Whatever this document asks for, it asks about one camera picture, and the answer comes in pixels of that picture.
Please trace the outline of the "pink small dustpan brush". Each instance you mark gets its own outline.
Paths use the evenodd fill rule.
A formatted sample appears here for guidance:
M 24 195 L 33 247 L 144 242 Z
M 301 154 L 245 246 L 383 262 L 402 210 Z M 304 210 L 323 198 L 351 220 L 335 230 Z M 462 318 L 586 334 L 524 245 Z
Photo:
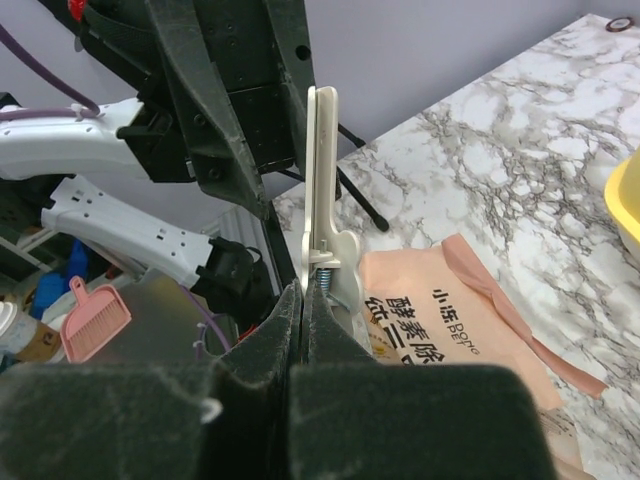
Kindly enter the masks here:
M 74 276 L 69 282 L 76 306 L 66 316 L 60 337 L 69 363 L 84 363 L 114 339 L 132 320 L 118 291 L 109 284 L 92 291 Z

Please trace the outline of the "pink cat litter bag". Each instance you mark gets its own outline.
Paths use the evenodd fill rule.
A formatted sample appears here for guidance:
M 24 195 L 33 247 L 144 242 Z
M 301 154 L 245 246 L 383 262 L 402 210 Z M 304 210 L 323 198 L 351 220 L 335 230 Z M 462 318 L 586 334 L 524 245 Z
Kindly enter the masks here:
M 597 398 L 605 384 L 541 343 L 459 234 L 428 249 L 368 252 L 360 264 L 374 357 L 383 364 L 492 364 L 532 394 L 561 479 L 586 479 L 577 431 L 550 376 Z

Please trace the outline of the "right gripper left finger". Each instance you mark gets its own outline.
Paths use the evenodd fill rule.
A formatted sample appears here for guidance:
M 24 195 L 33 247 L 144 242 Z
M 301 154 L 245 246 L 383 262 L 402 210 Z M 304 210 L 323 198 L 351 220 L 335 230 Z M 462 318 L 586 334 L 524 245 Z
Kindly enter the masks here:
M 208 361 L 28 364 L 1 378 L 5 479 L 260 479 L 275 471 L 298 282 Z

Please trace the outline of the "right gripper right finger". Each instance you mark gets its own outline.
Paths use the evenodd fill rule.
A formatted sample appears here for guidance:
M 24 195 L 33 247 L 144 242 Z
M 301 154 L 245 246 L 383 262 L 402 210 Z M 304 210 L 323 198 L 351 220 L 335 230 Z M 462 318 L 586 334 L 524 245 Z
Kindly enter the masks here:
M 289 374 L 294 479 L 552 479 L 533 399 L 492 365 L 387 366 L 307 289 Z

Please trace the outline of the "yellow plastic litter box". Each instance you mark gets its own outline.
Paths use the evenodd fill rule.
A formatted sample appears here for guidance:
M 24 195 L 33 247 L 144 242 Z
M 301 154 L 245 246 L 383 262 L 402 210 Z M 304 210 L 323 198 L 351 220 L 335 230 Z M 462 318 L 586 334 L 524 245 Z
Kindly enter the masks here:
M 623 245 L 639 260 L 640 236 L 639 150 L 619 164 L 608 177 L 604 201 Z

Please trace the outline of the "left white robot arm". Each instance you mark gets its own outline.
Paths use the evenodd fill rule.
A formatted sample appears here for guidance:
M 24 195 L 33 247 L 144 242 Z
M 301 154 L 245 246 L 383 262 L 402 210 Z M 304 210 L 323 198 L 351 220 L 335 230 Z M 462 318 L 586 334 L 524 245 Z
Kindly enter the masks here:
M 82 47 L 135 95 L 1 112 L 1 186 L 49 228 L 123 253 L 257 323 L 274 306 L 249 249 L 181 229 L 96 185 L 194 184 L 267 219 L 266 174 L 302 167 L 314 82 L 300 1 L 60 1 Z

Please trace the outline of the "black tripod stand legs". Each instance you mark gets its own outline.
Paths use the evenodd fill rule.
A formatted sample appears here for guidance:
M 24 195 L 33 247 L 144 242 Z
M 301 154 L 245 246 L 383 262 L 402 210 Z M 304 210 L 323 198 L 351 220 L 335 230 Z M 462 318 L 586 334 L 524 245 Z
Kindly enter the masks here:
M 352 132 L 342 123 L 338 124 L 338 132 L 346 140 L 354 145 L 356 150 L 359 150 L 367 145 L 367 142 L 358 134 Z M 297 164 L 293 162 L 288 167 L 282 167 L 276 170 L 277 173 L 285 175 L 286 177 L 297 181 L 298 183 L 304 182 L 304 176 L 299 172 Z M 370 217 L 373 225 L 383 233 L 392 230 L 390 222 L 381 214 L 381 212 L 371 203 L 370 199 L 363 193 L 362 187 L 364 184 L 357 185 L 347 175 L 347 173 L 340 167 L 337 167 L 337 193 L 336 198 L 341 197 L 341 192 L 346 190 L 354 201 L 361 207 L 361 209 Z M 276 213 L 274 205 L 270 206 L 271 213 L 267 221 L 263 223 L 263 231 L 265 236 L 270 240 L 273 240 L 278 235 L 283 235 L 282 227 L 279 223 L 279 217 Z

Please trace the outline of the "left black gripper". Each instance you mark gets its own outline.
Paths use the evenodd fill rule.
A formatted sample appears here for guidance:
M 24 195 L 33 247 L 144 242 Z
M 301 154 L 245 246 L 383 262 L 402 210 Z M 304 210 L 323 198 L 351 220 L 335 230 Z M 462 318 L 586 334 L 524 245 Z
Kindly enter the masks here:
M 147 12 L 200 189 L 267 219 L 260 175 L 305 169 L 305 3 L 149 1 Z

